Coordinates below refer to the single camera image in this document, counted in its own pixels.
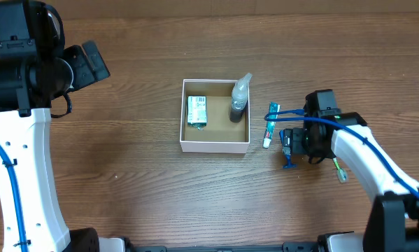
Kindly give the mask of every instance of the wooden table surface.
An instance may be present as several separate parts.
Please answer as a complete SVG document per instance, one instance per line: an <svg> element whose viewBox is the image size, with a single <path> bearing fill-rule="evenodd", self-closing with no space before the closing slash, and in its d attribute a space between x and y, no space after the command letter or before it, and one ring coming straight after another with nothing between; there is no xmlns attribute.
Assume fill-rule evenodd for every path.
<svg viewBox="0 0 419 252"><path fill-rule="evenodd" d="M95 40L111 77L73 93L53 120L52 165L70 229L138 245L280 244L363 232L370 212L351 171L331 161L285 162L278 137L262 148L270 101L297 109L331 88L419 180L419 13L66 21L68 45ZM184 78L250 85L246 155L182 153ZM54 112L64 110L62 101ZM299 123L277 124L277 130ZM3 223L0 205L0 250Z"/></svg>

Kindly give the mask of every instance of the toothpaste cap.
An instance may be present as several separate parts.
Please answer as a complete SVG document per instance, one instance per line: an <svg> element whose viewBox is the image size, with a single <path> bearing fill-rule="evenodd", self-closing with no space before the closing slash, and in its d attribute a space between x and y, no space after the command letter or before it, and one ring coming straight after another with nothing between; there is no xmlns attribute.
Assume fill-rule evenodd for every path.
<svg viewBox="0 0 419 252"><path fill-rule="evenodd" d="M264 148L270 147L271 139L264 139Z"/></svg>

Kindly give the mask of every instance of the soap bar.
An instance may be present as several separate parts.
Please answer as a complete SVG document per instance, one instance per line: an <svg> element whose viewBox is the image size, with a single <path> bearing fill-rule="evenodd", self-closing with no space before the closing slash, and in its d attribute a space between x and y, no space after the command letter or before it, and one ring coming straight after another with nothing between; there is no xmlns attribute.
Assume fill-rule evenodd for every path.
<svg viewBox="0 0 419 252"><path fill-rule="evenodd" d="M207 123L206 97L189 96L187 98L187 124L201 129Z"/></svg>

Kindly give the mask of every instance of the plastic bottle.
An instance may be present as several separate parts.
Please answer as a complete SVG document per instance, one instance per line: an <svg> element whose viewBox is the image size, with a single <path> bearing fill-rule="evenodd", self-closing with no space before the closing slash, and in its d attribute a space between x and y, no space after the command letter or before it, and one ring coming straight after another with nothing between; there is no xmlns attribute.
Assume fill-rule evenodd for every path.
<svg viewBox="0 0 419 252"><path fill-rule="evenodd" d="M243 78L238 80L232 89L232 101L229 107L229 119L233 123L238 123L242 119L243 111L245 110L248 101L248 89L250 80L253 75L247 73Z"/></svg>

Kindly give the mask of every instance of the toothpaste tube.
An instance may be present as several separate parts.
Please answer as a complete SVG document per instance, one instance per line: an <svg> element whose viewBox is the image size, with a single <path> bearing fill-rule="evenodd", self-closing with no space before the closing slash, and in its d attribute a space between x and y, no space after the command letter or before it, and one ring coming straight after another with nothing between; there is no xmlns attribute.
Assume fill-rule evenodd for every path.
<svg viewBox="0 0 419 252"><path fill-rule="evenodd" d="M280 105L274 102L270 102L270 109L269 113L271 112L279 112ZM271 115L270 119L276 119L278 115ZM267 128L265 129L265 135L264 135L264 148L270 147L271 138L273 137L273 131L274 131L274 125L275 122L267 122Z"/></svg>

